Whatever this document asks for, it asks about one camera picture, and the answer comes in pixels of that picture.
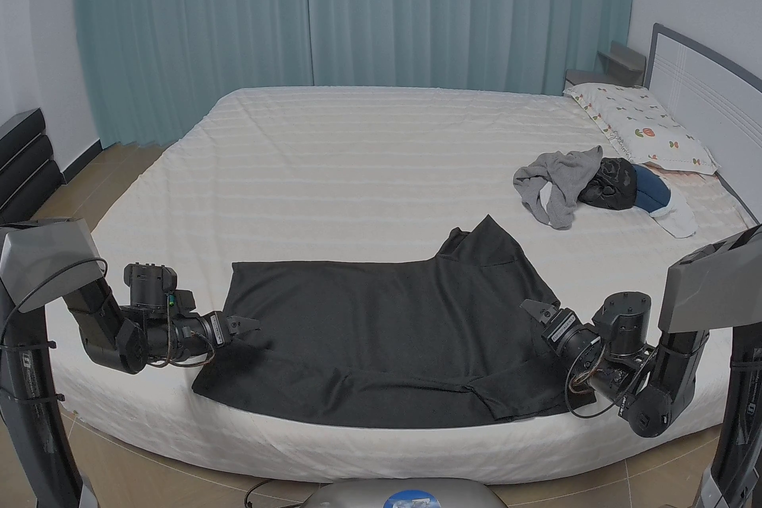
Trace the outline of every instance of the crumpled gray clothing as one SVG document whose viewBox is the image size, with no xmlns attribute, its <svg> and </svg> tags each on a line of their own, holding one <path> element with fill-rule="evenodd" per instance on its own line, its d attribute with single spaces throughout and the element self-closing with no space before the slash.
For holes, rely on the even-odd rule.
<svg viewBox="0 0 762 508">
<path fill-rule="evenodd" d="M 544 225 L 569 228 L 574 219 L 577 197 L 600 167 L 604 149 L 595 146 L 589 151 L 571 151 L 568 154 L 545 152 L 534 163 L 520 167 L 514 174 L 514 187 L 521 202 Z M 551 183 L 550 199 L 546 208 L 540 202 L 540 190 Z"/>
</svg>

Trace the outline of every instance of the black clothing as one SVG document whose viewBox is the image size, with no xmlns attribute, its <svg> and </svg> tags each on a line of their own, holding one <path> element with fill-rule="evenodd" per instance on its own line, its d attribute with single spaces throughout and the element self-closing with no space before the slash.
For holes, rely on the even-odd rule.
<svg viewBox="0 0 762 508">
<path fill-rule="evenodd" d="M 596 208 L 630 209 L 638 194 L 638 174 L 626 159 L 604 157 L 578 201 Z"/>
<path fill-rule="evenodd" d="M 519 304 L 557 302 L 490 216 L 411 263 L 235 263 L 226 315 L 257 318 L 197 394 L 332 426 L 464 427 L 565 412 L 564 370 Z M 572 405 L 591 401 L 572 395 Z"/>
</svg>

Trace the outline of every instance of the white bed sheet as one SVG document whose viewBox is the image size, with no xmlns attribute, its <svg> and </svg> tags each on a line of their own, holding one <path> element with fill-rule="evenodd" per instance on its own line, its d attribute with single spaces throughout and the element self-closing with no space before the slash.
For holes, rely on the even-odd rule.
<svg viewBox="0 0 762 508">
<path fill-rule="evenodd" d="M 433 256 L 450 229 L 486 215 L 514 236 L 583 318 L 621 290 L 653 297 L 658 339 L 667 267 L 750 222 L 714 177 L 672 175 L 700 230 L 677 240 L 637 208 L 580 206 L 572 228 L 540 225 L 511 177 L 546 151 L 614 150 L 574 101 L 438 89 L 294 87 L 220 100 L 114 204 L 94 232 L 121 304 L 127 263 L 172 266 L 200 312 L 221 309 L 237 260 L 398 262 Z M 657 439 L 611 410 L 460 429 L 354 429 L 265 417 L 195 395 L 193 370 L 130 376 L 91 363 L 62 302 L 48 306 L 65 406 L 133 445 L 224 471 L 305 481 L 465 477 L 514 483 L 573 475 L 722 419 L 729 331 L 713 332 L 696 397 Z"/>
</svg>

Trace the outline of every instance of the floor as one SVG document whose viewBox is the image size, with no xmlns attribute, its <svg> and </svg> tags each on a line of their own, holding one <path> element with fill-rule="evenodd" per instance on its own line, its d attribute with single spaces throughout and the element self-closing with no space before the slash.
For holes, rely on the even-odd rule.
<svg viewBox="0 0 762 508">
<path fill-rule="evenodd" d="M 161 154 L 157 147 L 115 145 L 61 187 L 37 213 L 83 217 L 90 229 Z M 261 479 L 207 470 L 154 455 L 108 436 L 62 410 L 74 456 L 89 476 L 101 508 L 233 508 Z M 657 508 L 690 506 L 710 463 L 713 427 L 622 462 L 556 481 L 492 487 L 506 506 L 531 508 Z M 252 495 L 253 508 L 304 501 L 317 484 L 273 481 Z M 0 424 L 0 504 L 34 507 L 31 489 Z"/>
</svg>

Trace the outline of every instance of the pillowcase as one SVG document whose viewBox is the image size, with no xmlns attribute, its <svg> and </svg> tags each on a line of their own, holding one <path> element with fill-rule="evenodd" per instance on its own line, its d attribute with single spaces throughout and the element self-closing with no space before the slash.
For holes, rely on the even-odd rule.
<svg viewBox="0 0 762 508">
<path fill-rule="evenodd" d="M 675 122 L 648 89 L 584 83 L 564 93 L 582 106 L 630 163 L 708 175 L 719 168 L 711 153 Z"/>
</svg>

